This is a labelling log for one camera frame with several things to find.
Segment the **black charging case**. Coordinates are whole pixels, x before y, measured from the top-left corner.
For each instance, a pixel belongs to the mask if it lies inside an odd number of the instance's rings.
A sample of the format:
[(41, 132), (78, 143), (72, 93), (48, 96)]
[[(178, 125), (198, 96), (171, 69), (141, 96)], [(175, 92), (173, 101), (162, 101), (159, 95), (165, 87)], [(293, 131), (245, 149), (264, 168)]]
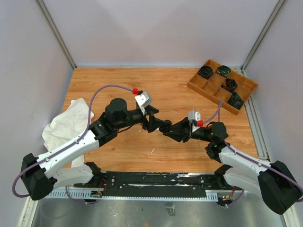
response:
[(159, 131), (162, 133), (169, 132), (171, 130), (172, 122), (170, 120), (165, 120), (165, 124), (159, 127)]

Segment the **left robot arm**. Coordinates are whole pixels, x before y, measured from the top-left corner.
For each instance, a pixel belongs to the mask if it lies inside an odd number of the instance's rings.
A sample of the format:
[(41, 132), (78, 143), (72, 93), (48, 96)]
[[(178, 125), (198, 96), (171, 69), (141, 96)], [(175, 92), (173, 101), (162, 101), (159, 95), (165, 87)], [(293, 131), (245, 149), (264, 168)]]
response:
[(65, 169), (64, 166), (85, 153), (100, 148), (118, 136), (119, 130), (139, 124), (148, 132), (166, 125), (155, 117), (158, 109), (150, 105), (142, 95), (136, 96), (136, 108), (127, 109), (122, 98), (113, 99), (102, 115), (89, 124), (85, 131), (53, 151), (35, 157), (32, 153), (23, 157), (20, 178), (28, 196), (40, 200), (54, 189), (75, 183), (87, 183), (96, 187), (101, 175), (92, 164)]

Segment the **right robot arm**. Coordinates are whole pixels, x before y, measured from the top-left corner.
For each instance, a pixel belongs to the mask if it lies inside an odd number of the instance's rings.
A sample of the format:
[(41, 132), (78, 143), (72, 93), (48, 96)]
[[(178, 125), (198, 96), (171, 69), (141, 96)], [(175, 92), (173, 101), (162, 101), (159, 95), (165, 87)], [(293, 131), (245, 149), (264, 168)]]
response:
[(303, 188), (283, 162), (270, 163), (236, 149), (226, 142), (228, 134), (223, 122), (210, 122), (204, 127), (201, 121), (188, 118), (176, 124), (166, 120), (160, 132), (177, 142), (189, 139), (207, 141), (207, 155), (222, 164), (214, 178), (219, 189), (226, 189), (229, 185), (244, 189), (259, 196), (280, 215), (303, 201)]

